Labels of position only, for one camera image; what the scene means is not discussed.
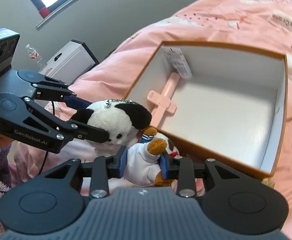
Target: pink plastic stand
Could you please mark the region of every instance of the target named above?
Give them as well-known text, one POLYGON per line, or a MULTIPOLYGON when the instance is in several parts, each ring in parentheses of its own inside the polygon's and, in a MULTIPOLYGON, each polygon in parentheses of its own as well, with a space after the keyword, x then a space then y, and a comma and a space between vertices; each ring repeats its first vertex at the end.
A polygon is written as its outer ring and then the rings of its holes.
POLYGON ((153 90, 149 92, 147 100, 156 105, 151 112, 153 116, 150 122, 151 126, 158 127, 166 111, 171 114, 175 113, 177 106, 171 101, 171 98, 180 78, 178 73, 172 72, 161 94, 153 90))

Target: blue gripper pad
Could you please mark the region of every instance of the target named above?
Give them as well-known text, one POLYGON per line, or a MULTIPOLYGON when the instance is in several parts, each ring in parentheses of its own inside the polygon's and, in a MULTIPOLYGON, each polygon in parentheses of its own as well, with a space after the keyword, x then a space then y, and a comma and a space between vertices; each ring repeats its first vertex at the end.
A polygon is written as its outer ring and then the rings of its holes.
POLYGON ((64 103, 66 104, 66 106, 75 110, 87 108, 88 106, 92 104, 89 101, 86 101, 84 99, 81 99, 75 96, 64 98, 64 103))
POLYGON ((124 176, 124 171, 125 171, 126 163, 127 163, 127 152, 128 152, 128 149, 127 149, 127 147, 125 147, 123 150, 123 153, 119 159, 118 171, 119 171, 120 177, 124 176))
POLYGON ((159 157, 159 166, 162 172, 163 179, 168 179, 168 169, 167 169, 167 160, 164 154, 161 154, 159 157))

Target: pink bedsheet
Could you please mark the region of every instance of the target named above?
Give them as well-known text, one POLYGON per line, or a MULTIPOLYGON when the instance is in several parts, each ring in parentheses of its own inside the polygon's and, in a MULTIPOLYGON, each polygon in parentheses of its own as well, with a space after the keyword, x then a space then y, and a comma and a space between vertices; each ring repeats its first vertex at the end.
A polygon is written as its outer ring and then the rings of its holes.
MULTIPOLYGON (((162 41, 222 41, 292 54, 292 0, 196 1, 171 18, 139 30, 70 89, 92 102, 124 96, 162 41)), ((63 103, 58 107, 57 116, 64 120, 74 113, 63 103)), ((44 157, 36 148, 22 143, 17 147, 15 184, 34 177, 44 157)), ((73 157, 92 161, 96 156, 86 144, 75 142, 58 155, 49 154, 44 171, 73 157)), ((292 210, 292 83, 288 86, 286 131, 274 179, 275 188, 292 210)), ((292 238, 290 230, 291 226, 284 227, 292 238)))

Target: gift box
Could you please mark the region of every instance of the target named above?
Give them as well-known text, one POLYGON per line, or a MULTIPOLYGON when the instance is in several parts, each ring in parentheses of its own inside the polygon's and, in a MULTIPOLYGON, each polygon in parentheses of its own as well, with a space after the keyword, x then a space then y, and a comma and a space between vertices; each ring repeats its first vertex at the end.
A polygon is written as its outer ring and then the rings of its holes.
POLYGON ((273 175, 279 158, 287 83, 284 54, 229 43, 163 42, 126 98, 152 111, 153 119, 161 109, 156 128, 180 152, 263 179, 273 175), (170 50, 180 51, 179 61, 170 50), (176 70, 183 78, 172 81, 176 70), (170 86, 174 91, 164 93, 170 86))

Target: water bottle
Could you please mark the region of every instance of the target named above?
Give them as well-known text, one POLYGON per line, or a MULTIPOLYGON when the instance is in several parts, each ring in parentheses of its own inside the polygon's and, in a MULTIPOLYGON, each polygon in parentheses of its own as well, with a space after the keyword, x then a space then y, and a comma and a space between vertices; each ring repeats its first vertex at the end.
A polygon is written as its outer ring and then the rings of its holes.
POLYGON ((39 71, 43 70, 47 66, 47 62, 42 59, 42 57, 39 55, 39 53, 31 47, 29 44, 26 46, 27 52, 29 54, 29 57, 36 61, 37 66, 39 67, 39 71))

